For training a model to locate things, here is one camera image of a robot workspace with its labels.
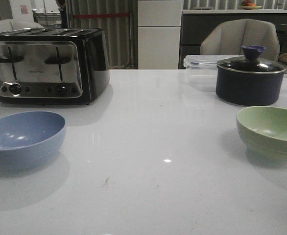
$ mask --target red rope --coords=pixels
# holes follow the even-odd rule
[[[74,15],[76,19],[91,19],[91,18],[115,18],[129,16],[129,13],[117,13],[117,14],[93,14],[93,15]]]

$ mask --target toaster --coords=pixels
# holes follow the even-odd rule
[[[89,104],[110,80],[99,28],[0,33],[0,102]]]

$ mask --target lid handle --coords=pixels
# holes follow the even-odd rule
[[[243,53],[248,60],[256,60],[266,49],[264,46],[241,46]]]

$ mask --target cabinet door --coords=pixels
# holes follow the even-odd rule
[[[138,68],[178,68],[180,27],[138,27]]]
[[[181,0],[138,1],[138,26],[181,26]]]
[[[199,55],[200,46],[182,46],[179,56],[179,69],[184,69],[184,58],[186,55]]]

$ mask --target plastic food container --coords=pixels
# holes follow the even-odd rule
[[[189,85],[202,92],[215,92],[219,60],[240,55],[187,55],[184,59]]]

